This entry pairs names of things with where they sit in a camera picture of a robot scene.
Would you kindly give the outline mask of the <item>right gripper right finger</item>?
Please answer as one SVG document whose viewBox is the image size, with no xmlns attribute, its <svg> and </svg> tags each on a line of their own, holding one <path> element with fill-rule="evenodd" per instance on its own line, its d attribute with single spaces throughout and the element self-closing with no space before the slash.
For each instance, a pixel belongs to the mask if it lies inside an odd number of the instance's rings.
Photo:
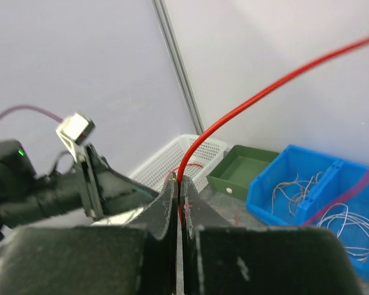
<svg viewBox="0 0 369 295">
<path fill-rule="evenodd" d="M 226 294 L 230 223 L 203 201 L 189 176 L 181 180 L 181 232 L 186 294 Z"/>
</svg>

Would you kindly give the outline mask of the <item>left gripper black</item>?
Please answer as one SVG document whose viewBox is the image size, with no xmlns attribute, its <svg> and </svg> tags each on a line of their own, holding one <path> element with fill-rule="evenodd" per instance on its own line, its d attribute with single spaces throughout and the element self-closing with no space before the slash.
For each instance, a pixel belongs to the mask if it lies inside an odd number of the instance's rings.
<svg viewBox="0 0 369 295">
<path fill-rule="evenodd" d="M 102 219 L 150 204 L 159 193 L 115 171 L 92 144 L 82 147 L 74 164 L 86 216 Z"/>
</svg>

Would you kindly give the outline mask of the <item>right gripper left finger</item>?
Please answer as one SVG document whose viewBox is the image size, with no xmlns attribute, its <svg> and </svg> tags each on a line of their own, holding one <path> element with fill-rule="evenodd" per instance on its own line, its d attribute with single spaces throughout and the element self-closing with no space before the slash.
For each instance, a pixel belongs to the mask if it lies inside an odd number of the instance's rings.
<svg viewBox="0 0 369 295">
<path fill-rule="evenodd" d="M 160 194 L 132 225 L 145 226 L 138 294 L 175 294 L 177 288 L 178 182 L 166 178 Z"/>
</svg>

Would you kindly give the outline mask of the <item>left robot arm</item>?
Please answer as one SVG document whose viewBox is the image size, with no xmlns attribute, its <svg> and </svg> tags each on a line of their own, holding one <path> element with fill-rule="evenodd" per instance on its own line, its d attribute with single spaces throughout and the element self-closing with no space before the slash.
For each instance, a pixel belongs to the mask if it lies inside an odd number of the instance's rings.
<svg viewBox="0 0 369 295">
<path fill-rule="evenodd" d="M 94 221 L 143 207 L 158 192 L 113 170 L 88 144 L 65 173 L 37 176 L 17 140 L 0 141 L 0 241 L 13 229 L 83 209 Z"/>
</svg>

